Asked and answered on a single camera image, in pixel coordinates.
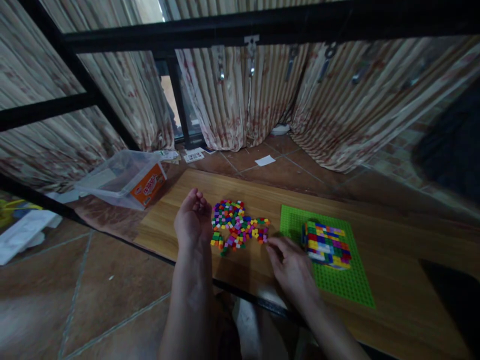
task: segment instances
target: green baseplate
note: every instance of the green baseplate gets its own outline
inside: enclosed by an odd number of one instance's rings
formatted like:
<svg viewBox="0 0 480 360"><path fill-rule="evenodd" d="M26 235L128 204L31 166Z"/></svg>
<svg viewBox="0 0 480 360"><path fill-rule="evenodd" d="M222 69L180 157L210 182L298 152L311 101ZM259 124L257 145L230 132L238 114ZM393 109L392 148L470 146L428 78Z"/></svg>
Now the green baseplate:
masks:
<svg viewBox="0 0 480 360"><path fill-rule="evenodd" d="M350 223L335 217L323 216L286 205L281 206L280 232L283 236L300 243L302 226L307 221L344 230L346 236L342 240L350 247L351 254L351 268L348 270L339 271L313 262L313 276L316 285L322 290L375 309L372 291Z"/></svg>

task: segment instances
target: plastic storage container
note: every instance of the plastic storage container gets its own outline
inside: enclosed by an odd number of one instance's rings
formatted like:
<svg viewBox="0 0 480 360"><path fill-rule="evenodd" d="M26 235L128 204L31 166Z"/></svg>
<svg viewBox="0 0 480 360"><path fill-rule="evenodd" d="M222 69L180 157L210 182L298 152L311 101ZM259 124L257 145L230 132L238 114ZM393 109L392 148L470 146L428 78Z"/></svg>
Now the plastic storage container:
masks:
<svg viewBox="0 0 480 360"><path fill-rule="evenodd" d="M75 188L115 206L144 210L166 180L160 155L122 150L78 181Z"/></svg>

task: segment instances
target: wooden tabletop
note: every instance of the wooden tabletop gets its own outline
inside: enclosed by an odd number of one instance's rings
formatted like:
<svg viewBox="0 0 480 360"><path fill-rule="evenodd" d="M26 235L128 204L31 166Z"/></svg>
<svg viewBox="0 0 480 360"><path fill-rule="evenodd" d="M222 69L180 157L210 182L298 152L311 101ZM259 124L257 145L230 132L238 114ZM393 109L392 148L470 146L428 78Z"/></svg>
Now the wooden tabletop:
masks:
<svg viewBox="0 0 480 360"><path fill-rule="evenodd" d="M248 215L270 219L269 234L280 228L282 204L350 222L376 308L325 291L322 296L355 338L399 359L471 358L418 259L480 279L478 232L445 221L408 218L375 207L188 169L141 222L135 242L176 261L174 218L194 187L213 205L222 199L243 201ZM220 257L217 248L212 248L212 253L216 279L287 307L265 245L250 240L245 249L226 257Z"/></svg>

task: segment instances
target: block structure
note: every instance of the block structure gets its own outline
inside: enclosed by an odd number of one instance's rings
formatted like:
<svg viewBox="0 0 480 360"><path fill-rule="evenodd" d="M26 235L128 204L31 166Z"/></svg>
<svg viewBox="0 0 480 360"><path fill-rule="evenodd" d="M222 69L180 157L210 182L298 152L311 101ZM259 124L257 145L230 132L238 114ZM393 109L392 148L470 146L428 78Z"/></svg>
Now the block structure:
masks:
<svg viewBox="0 0 480 360"><path fill-rule="evenodd" d="M213 209L213 238L212 246L221 250L220 256L224 257L228 248L232 251L245 248L245 243L251 238L256 238L260 244L268 242L268 226L270 221L267 218L252 218L245 214L245 204L242 201L233 202L222 200ZM230 236L224 240L220 231L228 229Z"/></svg>
<svg viewBox="0 0 480 360"><path fill-rule="evenodd" d="M302 226L301 245L317 264L337 270L351 268L352 256L342 229L308 221Z"/></svg>

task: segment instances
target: hand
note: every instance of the hand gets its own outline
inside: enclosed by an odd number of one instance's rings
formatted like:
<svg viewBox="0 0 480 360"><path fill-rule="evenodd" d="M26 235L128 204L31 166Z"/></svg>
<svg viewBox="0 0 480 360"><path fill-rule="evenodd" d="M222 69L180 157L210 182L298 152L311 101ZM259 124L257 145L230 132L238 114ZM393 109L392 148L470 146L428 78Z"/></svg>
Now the hand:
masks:
<svg viewBox="0 0 480 360"><path fill-rule="evenodd" d="M275 278L288 300L304 317L312 307L324 306L315 284L312 261L298 245L288 237L269 237L266 250Z"/></svg>
<svg viewBox="0 0 480 360"><path fill-rule="evenodd" d="M190 190L183 200L174 227L180 250L209 244L212 240L212 206L197 188Z"/></svg>

